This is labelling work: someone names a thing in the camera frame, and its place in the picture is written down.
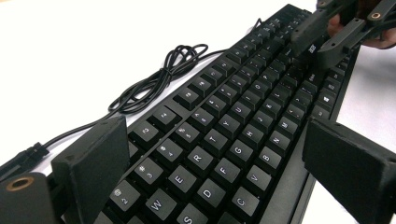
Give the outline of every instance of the keyboard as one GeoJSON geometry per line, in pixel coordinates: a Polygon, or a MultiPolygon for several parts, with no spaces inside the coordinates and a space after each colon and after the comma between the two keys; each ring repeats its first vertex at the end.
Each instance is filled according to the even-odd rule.
{"type": "Polygon", "coordinates": [[[292,59],[286,5],[128,127],[130,166],[96,223],[298,223],[309,117],[336,119],[356,53],[292,59]]]}

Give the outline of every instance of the cable plug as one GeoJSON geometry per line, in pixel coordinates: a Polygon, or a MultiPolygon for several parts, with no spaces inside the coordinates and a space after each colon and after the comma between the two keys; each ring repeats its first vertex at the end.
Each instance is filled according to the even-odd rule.
{"type": "Polygon", "coordinates": [[[29,172],[49,153],[40,143],[18,153],[13,159],[0,166],[0,182],[14,175],[29,172]]]}

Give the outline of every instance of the white surface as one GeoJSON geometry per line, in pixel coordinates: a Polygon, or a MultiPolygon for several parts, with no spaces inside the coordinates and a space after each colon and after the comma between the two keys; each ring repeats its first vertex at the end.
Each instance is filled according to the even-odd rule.
{"type": "MultiPolygon", "coordinates": [[[[396,48],[362,47],[337,122],[396,152],[396,48]]],[[[356,223],[319,182],[304,224],[356,223]]]]}
{"type": "MultiPolygon", "coordinates": [[[[243,37],[259,17],[265,20],[287,3],[313,11],[316,1],[1,2],[0,164],[36,142],[44,144],[60,133],[104,116],[108,105],[126,88],[157,71],[175,46],[205,43],[209,51],[226,49],[243,37]]],[[[378,85],[389,83],[376,76],[374,81],[381,80],[378,85]]],[[[370,112],[363,108],[385,108],[381,104],[389,103],[369,101],[372,94],[395,95],[382,91],[355,93],[348,92],[353,96],[352,109],[365,121],[370,112]]],[[[380,118],[393,118],[393,123],[375,125],[394,131],[396,119],[387,113],[384,109],[380,118]]],[[[356,120],[350,127],[360,127],[355,116],[352,118],[345,117],[344,121],[356,120]]],[[[366,130],[372,130],[373,124],[367,125],[366,130]]],[[[387,132],[372,134],[396,140],[387,132]]],[[[48,161],[75,139],[52,150],[48,161]]],[[[47,166],[45,162],[39,169],[47,166]]],[[[310,213],[304,223],[324,223],[338,216],[332,211],[334,201],[322,201],[321,197],[313,205],[319,211],[310,213]]]]}

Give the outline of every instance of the space bar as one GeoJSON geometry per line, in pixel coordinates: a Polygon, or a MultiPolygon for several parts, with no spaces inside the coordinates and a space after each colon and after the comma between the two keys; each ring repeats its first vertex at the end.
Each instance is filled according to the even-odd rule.
{"type": "Polygon", "coordinates": [[[285,171],[280,177],[260,223],[290,223],[308,177],[308,172],[305,170],[302,160],[305,134],[306,126],[291,154],[285,171]]]}

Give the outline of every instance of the hand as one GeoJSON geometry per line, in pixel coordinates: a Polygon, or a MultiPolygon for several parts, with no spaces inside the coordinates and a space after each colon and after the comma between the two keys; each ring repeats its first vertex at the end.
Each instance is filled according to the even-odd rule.
{"type": "MultiPolygon", "coordinates": [[[[378,0],[360,0],[358,18],[365,19],[367,15],[375,8],[378,0]]],[[[344,28],[344,25],[340,23],[340,15],[335,15],[329,20],[327,31],[330,36],[336,35],[344,28]]],[[[363,42],[363,45],[377,48],[386,49],[396,44],[396,28],[389,29],[382,33],[383,39],[368,39],[363,42]]]]}

